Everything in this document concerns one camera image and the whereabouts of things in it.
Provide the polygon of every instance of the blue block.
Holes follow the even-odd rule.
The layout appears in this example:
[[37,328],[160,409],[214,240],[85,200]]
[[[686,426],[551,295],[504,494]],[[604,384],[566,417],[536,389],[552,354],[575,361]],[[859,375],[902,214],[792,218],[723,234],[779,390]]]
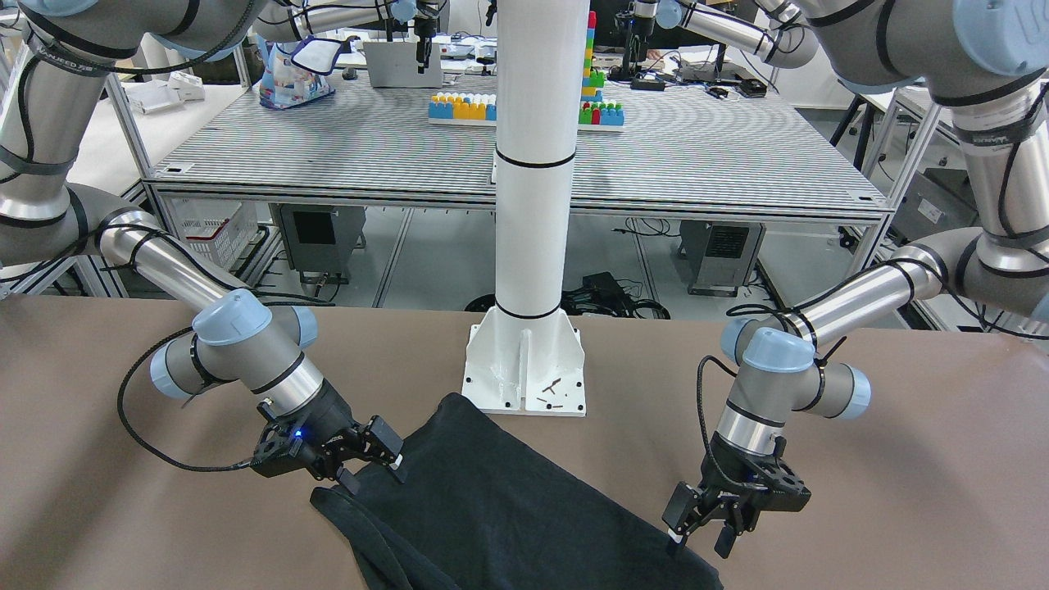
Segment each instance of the blue block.
[[430,103],[430,119],[451,119],[451,103]]

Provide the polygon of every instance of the dark fabric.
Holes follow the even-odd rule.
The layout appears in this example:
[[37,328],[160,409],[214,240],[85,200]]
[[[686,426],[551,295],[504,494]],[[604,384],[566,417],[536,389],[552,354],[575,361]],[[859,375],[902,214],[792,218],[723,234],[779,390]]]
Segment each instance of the dark fabric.
[[403,454],[404,485],[369,465],[356,499],[340,488],[317,488],[312,499],[349,539],[372,590],[402,590],[405,578],[414,590],[722,588],[698,555],[671,557],[664,531],[457,394]]

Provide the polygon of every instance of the black stripe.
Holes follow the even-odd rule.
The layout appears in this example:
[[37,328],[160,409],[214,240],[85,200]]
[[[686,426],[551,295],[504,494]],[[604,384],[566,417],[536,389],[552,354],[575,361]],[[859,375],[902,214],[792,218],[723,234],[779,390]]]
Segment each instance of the black stripe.
[[794,314],[796,318],[801,320],[801,323],[805,324],[805,329],[809,331],[809,337],[812,339],[812,347],[818,350],[819,337],[816,336],[816,326],[812,325],[812,322],[809,321],[809,318],[805,317],[805,313],[802,313],[801,310],[794,308],[791,310],[791,312]]
[[[849,377],[852,379],[852,382],[853,382],[853,387],[852,387],[853,388],[853,395],[856,395],[856,374],[853,373],[851,368],[849,370]],[[842,414],[845,413],[847,409],[849,409],[850,405],[852,405],[852,398],[849,398],[849,403],[847,403],[845,406],[841,408],[841,412],[835,414],[834,416],[828,416],[827,419],[828,420],[834,420],[838,416],[841,416]]]
[[181,35],[186,33],[186,29],[193,24],[196,20],[197,10],[200,9],[200,0],[190,0],[190,3],[186,5],[186,15],[183,16],[181,22],[178,26],[164,34],[164,37],[174,37],[175,35]]
[[1028,84],[1034,82],[1035,80],[1041,79],[1042,75],[1045,72],[1046,72],[1045,69],[1040,69],[1039,71],[1035,71],[1033,73],[1028,73],[1023,78],[1018,78],[1012,82],[1006,84],[1005,86],[996,88],[993,90],[987,90],[986,92],[981,92],[979,94],[969,94],[968,97],[958,97],[951,99],[948,99],[946,97],[941,97],[939,94],[932,94],[932,97],[933,101],[936,102],[936,104],[949,107],[971,106],[982,103],[989,103],[990,101],[1001,99],[1002,97],[1007,97],[1018,90],[1024,89]]
[[772,426],[773,428],[783,428],[784,427],[784,422],[775,422],[775,421],[769,420],[767,418],[762,418],[761,416],[758,416],[756,414],[751,414],[751,413],[747,412],[746,409],[740,407],[738,405],[735,405],[734,403],[732,403],[732,400],[727,400],[725,402],[725,405],[731,407],[732,410],[735,412],[736,414],[738,414],[740,416],[743,416],[744,418],[750,418],[754,422],[761,422],[762,424],[765,424],[766,426]]
[[896,69],[896,66],[893,65],[893,60],[889,57],[889,44],[886,41],[889,37],[889,19],[892,18],[895,5],[896,0],[885,0],[885,3],[881,5],[881,13],[878,15],[878,30],[875,34],[874,42],[878,47],[878,61],[881,62],[882,67],[893,76],[906,78],[902,71]]
[[996,235],[987,232],[984,233],[987,235],[987,239],[996,246],[1015,248],[1016,250],[1028,250],[1049,239],[1049,226],[1046,226],[1041,230],[1022,232],[1012,236]]
[[84,238],[87,237],[91,228],[87,225],[87,211],[84,211],[84,204],[80,202],[80,196],[69,187],[66,187],[66,190],[69,191],[69,208],[72,209],[73,215],[77,215],[77,236],[80,238],[77,240],[80,246],[77,247],[72,255],[79,256],[87,249],[88,240]]
[[965,295],[965,269],[969,267],[969,260],[972,259],[972,254],[977,251],[977,243],[979,241],[979,237],[975,238],[965,247],[965,250],[962,251],[962,256],[958,258],[958,266],[955,267],[955,290],[958,291],[959,295],[967,296]]
[[823,389],[827,388],[827,374],[823,372],[822,367],[819,368],[819,388],[816,389],[816,397],[812,398],[812,403],[802,407],[801,409],[795,409],[794,412],[809,412],[810,409],[816,407],[819,400],[823,399]]
[[9,149],[0,146],[0,162],[3,162],[8,168],[19,174],[29,174],[33,176],[57,176],[68,172],[69,169],[72,168],[72,165],[76,164],[77,156],[74,155],[72,160],[62,162],[60,164],[44,164],[42,162],[34,162],[22,157]]
[[900,274],[903,275],[903,278],[905,278],[907,280],[907,290],[911,292],[909,295],[907,295],[907,301],[914,301],[915,300],[915,281],[914,281],[914,279],[911,278],[911,274],[907,273],[907,271],[903,270],[903,267],[900,265],[899,260],[889,260],[887,262],[885,262],[885,266],[886,267],[893,267],[894,269],[900,271]]
[[943,260],[943,257],[940,256],[939,252],[922,244],[912,243],[908,244],[907,246],[912,248],[917,248],[918,250],[921,250],[922,252],[928,254],[928,257],[933,258],[933,260],[936,262],[937,269],[940,271],[940,277],[943,278],[943,281],[947,283],[950,282],[950,269],[947,268],[947,262]]
[[43,219],[40,222],[29,220],[29,219],[18,219],[15,217],[8,217],[6,215],[0,215],[0,225],[19,228],[23,230],[33,230],[37,228],[46,228],[47,226],[53,226],[55,224],[61,222],[65,218],[65,211],[62,212],[58,217],[52,217],[50,219]]
[[107,47],[105,45],[99,45],[98,43],[92,43],[81,37],[65,30],[64,28],[58,26],[51,21],[44,18],[43,15],[33,12],[25,4],[19,2],[19,7],[25,13],[25,16],[29,17],[34,26],[40,27],[41,30],[50,35],[56,41],[60,41],[67,45],[72,45],[78,49],[87,51],[88,54],[93,54],[100,58],[109,58],[113,60],[126,60],[128,58],[134,57],[138,52],[138,47],[132,47],[130,49],[119,49],[115,47]]
[[284,372],[281,373],[280,375],[278,375],[273,381],[270,381],[269,383],[266,383],[265,385],[262,385],[261,387],[259,387],[257,389],[252,389],[252,393],[253,394],[264,394],[264,393],[269,392],[270,389],[276,387],[278,384],[280,384],[281,381],[283,381],[284,379],[286,379],[288,375],[295,373],[295,370],[298,368],[299,365],[302,364],[302,361],[304,361],[304,360],[306,360],[306,353],[299,353],[299,358],[295,359],[295,362],[292,363],[292,366],[288,366],[287,368],[285,368]]
[[532,162],[521,162],[519,160],[514,160],[512,157],[507,157],[507,155],[505,153],[502,153],[501,151],[499,151],[498,148],[495,149],[495,153],[497,153],[499,155],[499,160],[502,160],[504,162],[507,162],[509,164],[513,164],[514,166],[517,166],[518,168],[557,168],[558,166],[564,166],[565,164],[568,164],[569,162],[572,162],[576,157],[576,152],[572,152],[572,155],[570,155],[570,156],[568,156],[564,160],[561,160],[559,162],[551,162],[549,164],[535,164],[535,163],[532,163]]
[[1049,276],[1049,268],[1041,269],[1037,271],[1009,272],[988,267],[987,265],[984,264],[983,260],[980,260],[980,266],[983,267],[984,270],[989,272],[990,274],[1003,278],[1042,278],[1044,276]]
[[193,368],[196,368],[200,377],[204,377],[205,381],[207,381],[205,386],[213,384],[221,385],[235,381],[235,379],[219,379],[218,377],[215,377],[210,371],[208,371],[208,367],[200,362],[200,357],[197,356],[196,353],[197,344],[199,343],[198,338],[199,336],[194,333],[193,338],[190,340],[190,361],[193,363]]
[[542,315],[538,315],[538,316],[524,316],[524,315],[520,315],[520,314],[515,314],[515,313],[511,312],[510,310],[504,308],[502,305],[499,304],[499,300],[498,299],[495,300],[495,307],[499,308],[499,311],[501,311],[502,313],[507,314],[508,316],[515,317],[517,319],[542,319],[544,317],[549,317],[549,316],[552,316],[552,315],[556,314],[557,310],[561,309],[561,305],[558,304],[556,308],[554,308],[553,310],[550,310],[549,312],[547,312],[547,313],[544,313]]
[[827,15],[826,17],[810,18],[809,24],[816,28],[821,26],[831,26],[832,24],[837,24],[843,20],[855,17],[865,10],[871,4],[874,4],[874,0],[858,0],[857,2],[853,2],[849,6],[841,8],[836,13]]
[[93,258],[88,258],[87,261],[91,266],[91,270],[94,271],[94,276],[99,277],[99,285],[101,285],[102,289],[105,290],[106,297],[112,297],[113,294],[109,292],[109,287],[106,285],[106,277],[102,276],[102,271],[99,269],[99,265],[94,264]]

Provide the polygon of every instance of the light blue joint cap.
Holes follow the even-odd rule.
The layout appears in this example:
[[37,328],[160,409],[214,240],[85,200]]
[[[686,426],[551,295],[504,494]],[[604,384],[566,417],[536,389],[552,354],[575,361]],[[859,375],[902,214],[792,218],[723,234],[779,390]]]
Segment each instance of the light blue joint cap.
[[955,31],[980,67],[1026,76],[1049,65],[1045,0],[955,0]]
[[398,0],[389,8],[390,15],[402,23],[415,18],[415,0]]
[[[200,56],[202,56],[202,55],[205,55],[205,54],[208,52],[208,51],[201,51],[199,49],[190,49],[189,47],[183,47],[178,43],[174,43],[174,42],[172,42],[172,41],[170,41],[168,39],[165,39],[164,37],[160,37],[159,35],[153,35],[153,38],[156,39],[156,42],[159,43],[160,45],[164,45],[165,47],[167,47],[169,49],[174,49],[174,50],[178,51],[179,54],[181,54],[185,58],[190,59],[190,60],[195,60],[195,59],[199,58]],[[208,58],[207,61],[209,61],[209,62],[217,62],[218,60],[226,59],[226,58],[232,56],[233,51],[235,51],[236,49],[237,49],[237,44],[234,44],[232,47],[227,47],[226,49],[222,49],[221,51],[219,51],[219,52],[215,54],[214,56]]]
[[273,313],[247,289],[237,289],[208,305],[195,318],[193,330],[210,346],[229,346],[255,336],[273,320]]
[[1031,313],[1031,319],[1049,323],[1049,293],[1046,293],[1046,296],[1042,298],[1039,305],[1034,308],[1034,312]]
[[314,312],[309,308],[303,308],[302,305],[293,305],[292,311],[295,312],[295,317],[299,318],[299,347],[306,350],[320,336],[320,329],[317,326],[317,316],[314,315]]
[[168,346],[171,342],[160,346],[158,351],[153,353],[152,360],[149,361],[149,377],[153,380],[153,386],[156,391],[168,396],[169,398],[174,398],[176,400],[188,400],[190,395],[187,394],[175,384],[175,380],[171,377],[171,373],[168,372]]
[[99,0],[22,0],[22,3],[45,17],[71,17],[98,4]]
[[884,94],[885,92],[892,92],[893,90],[900,88],[902,86],[909,86],[915,82],[921,80],[921,76],[916,76],[914,78],[907,78],[906,80],[900,80],[899,82],[894,82],[892,84],[884,84],[881,86],[866,86],[864,84],[857,84],[855,82],[850,82],[844,78],[839,78],[841,85],[849,88],[850,92],[855,94]]
[[737,317],[728,322],[728,325],[722,331],[722,352],[736,364],[740,364],[740,359],[735,358],[735,346],[740,343],[740,335],[743,334],[743,329],[752,321],[754,320]]
[[656,24],[663,28],[673,28],[681,22],[681,5],[678,0],[659,0],[656,7]]
[[815,355],[815,346],[797,336],[758,328],[743,352],[743,361],[767,373],[801,373],[812,366]]
[[849,400],[845,410],[837,416],[841,420],[859,418],[866,412],[868,406],[871,405],[871,380],[858,368],[849,366],[849,371],[853,373],[853,397]]

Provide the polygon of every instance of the white plastic crate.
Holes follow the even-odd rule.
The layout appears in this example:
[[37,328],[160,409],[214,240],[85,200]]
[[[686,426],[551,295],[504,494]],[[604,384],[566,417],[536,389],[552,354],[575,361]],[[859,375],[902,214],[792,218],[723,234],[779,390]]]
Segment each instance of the white plastic crate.
[[254,203],[184,198],[175,210],[194,252],[230,269],[258,231]]

